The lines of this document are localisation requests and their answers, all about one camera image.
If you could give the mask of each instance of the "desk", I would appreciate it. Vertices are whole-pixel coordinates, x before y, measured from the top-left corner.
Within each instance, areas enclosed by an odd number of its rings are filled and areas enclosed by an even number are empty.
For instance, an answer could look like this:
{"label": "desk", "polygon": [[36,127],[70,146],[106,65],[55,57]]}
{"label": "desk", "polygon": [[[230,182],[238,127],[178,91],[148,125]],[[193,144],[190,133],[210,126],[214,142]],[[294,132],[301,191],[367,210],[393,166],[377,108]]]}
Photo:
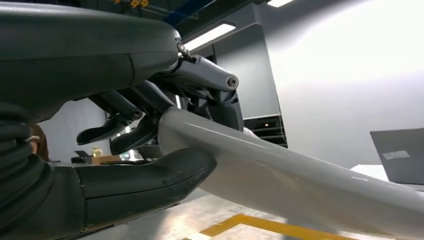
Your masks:
{"label": "desk", "polygon": [[[389,182],[389,178],[386,175],[386,171],[383,165],[363,165],[359,164],[352,167],[350,170],[355,171],[360,174],[364,174],[376,179],[380,179],[386,182]],[[424,184],[399,184],[405,187],[415,189],[419,192],[424,192]]]}

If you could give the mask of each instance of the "sticker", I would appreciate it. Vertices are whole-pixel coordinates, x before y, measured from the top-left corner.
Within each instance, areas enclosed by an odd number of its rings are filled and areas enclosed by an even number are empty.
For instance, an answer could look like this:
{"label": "sticker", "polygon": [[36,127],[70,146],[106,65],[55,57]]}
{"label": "sticker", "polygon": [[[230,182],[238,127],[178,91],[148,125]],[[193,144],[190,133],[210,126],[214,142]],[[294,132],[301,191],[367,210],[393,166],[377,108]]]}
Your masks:
{"label": "sticker", "polygon": [[383,156],[387,160],[391,159],[403,159],[403,158],[409,158],[410,155],[407,153],[407,151],[392,151],[388,153],[383,153]]}

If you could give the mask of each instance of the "gray panel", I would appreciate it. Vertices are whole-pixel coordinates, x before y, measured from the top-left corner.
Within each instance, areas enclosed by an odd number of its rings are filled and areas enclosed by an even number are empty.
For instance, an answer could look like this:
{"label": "gray panel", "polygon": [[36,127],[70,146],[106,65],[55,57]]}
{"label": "gray panel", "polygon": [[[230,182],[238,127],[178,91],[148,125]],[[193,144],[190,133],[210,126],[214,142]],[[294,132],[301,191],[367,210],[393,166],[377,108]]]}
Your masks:
{"label": "gray panel", "polygon": [[239,79],[243,118],[279,115],[277,92],[265,37],[252,25],[214,44],[217,63]]}
{"label": "gray panel", "polygon": [[370,134],[391,182],[424,184],[424,128]]}

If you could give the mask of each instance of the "gray wall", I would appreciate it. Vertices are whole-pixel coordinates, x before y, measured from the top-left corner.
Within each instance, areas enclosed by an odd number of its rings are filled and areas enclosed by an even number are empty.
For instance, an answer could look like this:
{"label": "gray wall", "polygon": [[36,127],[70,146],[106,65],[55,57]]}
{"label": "gray wall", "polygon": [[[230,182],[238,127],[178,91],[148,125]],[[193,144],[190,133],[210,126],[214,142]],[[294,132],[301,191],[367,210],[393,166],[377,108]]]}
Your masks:
{"label": "gray wall", "polygon": [[70,163],[71,158],[77,156],[75,150],[91,154],[94,146],[110,154],[108,140],[83,146],[78,146],[76,141],[80,131],[99,127],[105,120],[105,112],[88,99],[65,103],[50,120],[39,124],[47,137],[50,159]]}
{"label": "gray wall", "polygon": [[424,127],[423,7],[422,0],[257,6],[290,149],[346,168],[380,164],[370,131]]}
{"label": "gray wall", "polygon": [[276,88],[262,27],[254,24],[214,44],[220,67],[235,74],[243,118],[279,115]]}

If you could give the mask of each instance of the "floor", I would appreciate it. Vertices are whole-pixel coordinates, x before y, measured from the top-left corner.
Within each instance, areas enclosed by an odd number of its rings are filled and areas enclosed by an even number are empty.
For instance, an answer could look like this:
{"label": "floor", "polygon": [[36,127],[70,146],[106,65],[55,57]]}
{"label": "floor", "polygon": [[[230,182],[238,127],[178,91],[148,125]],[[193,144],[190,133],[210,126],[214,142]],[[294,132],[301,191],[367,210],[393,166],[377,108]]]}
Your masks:
{"label": "floor", "polygon": [[80,240],[390,239],[346,232],[326,233],[286,222],[284,218],[197,189],[180,205],[146,214]]}

